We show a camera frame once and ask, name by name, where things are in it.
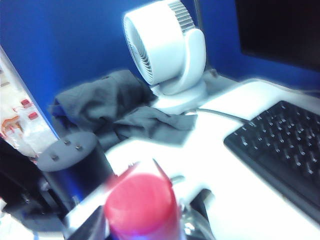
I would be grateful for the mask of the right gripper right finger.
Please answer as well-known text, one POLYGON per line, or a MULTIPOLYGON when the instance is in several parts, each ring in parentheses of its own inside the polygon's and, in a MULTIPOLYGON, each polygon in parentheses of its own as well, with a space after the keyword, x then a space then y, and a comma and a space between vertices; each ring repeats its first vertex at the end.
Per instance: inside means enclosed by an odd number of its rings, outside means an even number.
POLYGON ((173 185, 174 194, 180 205, 191 207, 198 212, 208 223, 210 218, 208 210, 215 199, 210 186, 201 177, 197 176, 197 171, 188 170, 181 164, 173 165, 153 160, 157 168, 166 174, 173 185))

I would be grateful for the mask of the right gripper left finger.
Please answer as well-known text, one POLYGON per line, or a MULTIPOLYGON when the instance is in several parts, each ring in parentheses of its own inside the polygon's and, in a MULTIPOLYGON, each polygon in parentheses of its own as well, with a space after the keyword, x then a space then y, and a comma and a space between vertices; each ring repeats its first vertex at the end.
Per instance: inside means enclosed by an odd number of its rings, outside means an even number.
POLYGON ((63 219, 65 237, 109 237, 104 204, 112 188, 103 183, 75 206, 63 219))

